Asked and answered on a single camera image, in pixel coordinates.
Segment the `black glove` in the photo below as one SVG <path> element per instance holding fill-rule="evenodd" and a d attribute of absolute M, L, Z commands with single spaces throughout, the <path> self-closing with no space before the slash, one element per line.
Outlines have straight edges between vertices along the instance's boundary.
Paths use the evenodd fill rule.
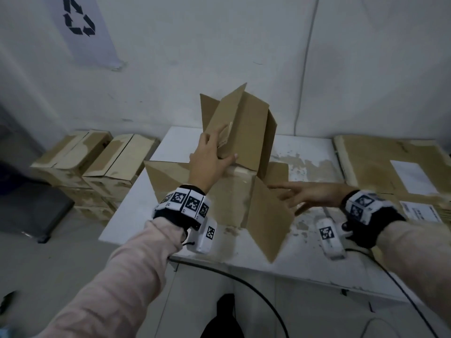
<path fill-rule="evenodd" d="M 340 208 L 348 219 L 346 230 L 353 232 L 348 239 L 362 248 L 373 248 L 379 234 L 390 223 L 405 221 L 393 203 L 371 191 L 352 191 L 343 199 Z"/>

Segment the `black cable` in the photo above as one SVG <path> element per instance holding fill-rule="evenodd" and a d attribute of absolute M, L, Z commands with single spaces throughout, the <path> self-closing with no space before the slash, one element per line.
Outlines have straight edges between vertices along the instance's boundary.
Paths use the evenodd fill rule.
<path fill-rule="evenodd" d="M 206 267 L 206 266 L 203 266 L 203 265 L 198 265 L 198 264 L 196 264 L 196 263 L 191 263 L 191 262 L 186 262 L 186 261 L 174 260 L 174 259 L 172 259 L 171 257 L 169 257 L 168 260 L 171 261 L 171 262 L 180 263 L 180 264 L 182 264 L 182 265 L 190 265 L 190 266 L 192 266 L 192 267 L 197 267 L 197 268 L 200 268 L 200 269 L 209 270 L 209 271 L 211 271 L 211 272 L 218 273 L 218 274 L 221 274 L 221 275 L 226 276 L 226 277 L 228 277 L 228 278 L 234 279 L 235 281 L 238 281 L 238 282 L 244 284 L 245 286 L 248 286 L 251 290 L 253 290 L 254 292 L 256 292 L 256 293 L 258 294 L 258 296 L 261 297 L 261 298 L 263 299 L 263 301 L 265 301 L 265 302 L 267 303 L 267 305 L 272 309 L 272 311 L 273 311 L 274 314 L 276 315 L 277 319 L 279 319 L 280 324 L 282 325 L 282 328 L 283 328 L 283 330 L 284 330 L 284 332 L 285 332 L 285 337 L 286 337 L 286 338 L 289 338 L 289 336 L 288 336 L 288 330 L 286 329 L 285 324 L 284 324 L 284 322 L 283 322 L 281 316 L 280 316 L 279 313 L 277 312 L 276 308 L 272 305 L 272 303 L 271 303 L 271 302 L 270 302 L 270 301 L 269 301 L 269 300 L 268 300 L 268 299 L 267 299 L 267 298 L 266 298 L 266 297 L 265 297 L 258 289 L 256 289 L 256 288 L 255 288 L 253 285 L 251 285 L 250 283 L 248 283 L 248 282 L 246 282 L 245 280 L 243 280 L 243 279 L 241 279 L 241 278 L 238 278 L 238 277 L 236 277 L 236 276 L 234 276 L 234 275 L 232 275 L 232 274 L 223 272 L 222 270 L 214 269 L 214 268 L 211 268 L 211 267 Z"/>
<path fill-rule="evenodd" d="M 319 0 L 315 0 L 315 6 L 313 7 L 312 21 L 310 22 L 310 30 L 308 31 L 307 46 L 305 47 L 305 56 L 304 56 L 304 62 L 303 62 L 303 66 L 302 66 L 302 75 L 301 75 L 301 85 L 299 86 L 300 91 L 299 91 L 298 112 L 296 113 L 295 125 L 293 128 L 294 136 L 296 136 L 296 125 L 298 123 L 299 113 L 301 112 L 302 91 L 304 90 L 304 79 L 305 79 L 305 69 L 307 67 L 307 56 L 308 56 L 308 50 L 310 49 L 310 40 L 312 39 L 313 25 L 315 23 L 316 12 L 318 11 L 318 4 L 319 4 Z"/>
<path fill-rule="evenodd" d="M 357 249 L 351 249 L 351 248 L 347 248 L 345 249 L 346 251 L 357 251 L 360 254 L 363 254 L 365 256 L 367 256 L 371 261 L 373 261 L 375 264 L 377 264 L 387 275 L 389 278 L 392 279 L 392 281 L 398 286 L 398 288 L 401 290 L 401 292 L 403 292 L 403 294 L 405 295 L 405 297 L 410 301 L 410 303 L 412 304 L 412 306 L 414 307 L 415 311 L 420 315 L 421 319 L 423 319 L 424 323 L 426 324 L 426 326 L 428 327 L 428 329 L 431 331 L 432 335 L 435 338 L 438 338 L 437 333 L 435 333 L 434 329 L 432 328 L 431 324 L 429 324 L 428 320 L 426 319 L 426 317 L 424 316 L 424 314 L 420 311 L 420 309 L 417 307 L 417 305 L 414 303 L 414 301 L 409 297 L 409 295 L 406 293 L 406 291 L 403 289 L 403 287 L 397 282 L 397 280 L 395 280 L 395 278 L 388 272 L 387 269 L 385 269 L 379 262 L 377 262 L 371 255 L 361 251 L 361 250 L 357 250 Z"/>

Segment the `right hand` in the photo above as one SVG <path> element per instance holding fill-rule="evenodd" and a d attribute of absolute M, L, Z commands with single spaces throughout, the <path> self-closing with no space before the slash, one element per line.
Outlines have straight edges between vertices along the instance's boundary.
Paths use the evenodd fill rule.
<path fill-rule="evenodd" d="M 286 181 L 268 185 L 269 188 L 288 190 L 279 195 L 289 208 L 303 203 L 296 211 L 298 216 L 314 206 L 339 207 L 341 201 L 357 188 L 334 182 Z"/>

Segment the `left hand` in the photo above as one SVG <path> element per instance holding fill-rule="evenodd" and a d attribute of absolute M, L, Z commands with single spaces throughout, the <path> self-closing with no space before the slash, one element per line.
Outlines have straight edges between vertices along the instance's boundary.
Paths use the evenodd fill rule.
<path fill-rule="evenodd" d="M 189 155 L 188 183 L 199 187 L 205 194 L 238 157 L 238 154 L 232 154 L 225 159 L 218 159 L 219 134 L 225 127 L 227 125 L 217 128 L 211 135 L 202 133 L 196 151 Z"/>

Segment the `white wall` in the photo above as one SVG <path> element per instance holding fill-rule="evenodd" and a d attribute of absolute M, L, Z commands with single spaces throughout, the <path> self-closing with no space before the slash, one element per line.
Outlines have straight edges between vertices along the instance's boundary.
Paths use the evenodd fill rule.
<path fill-rule="evenodd" d="M 292 132 L 314 0 L 97 2 L 121 72 L 75 66 L 41 0 L 0 1 L 0 101 L 43 146 L 76 128 L 201 127 L 199 93 L 246 81 Z"/>
<path fill-rule="evenodd" d="M 76 66 L 41 0 L 0 0 L 0 102 L 48 148 L 72 129 L 201 126 L 241 83 L 290 135 L 314 0 L 97 0 L 121 72 Z M 451 148 L 450 0 L 320 0 L 297 135 Z"/>
<path fill-rule="evenodd" d="M 297 135 L 437 138 L 451 150 L 451 0 L 320 0 Z"/>

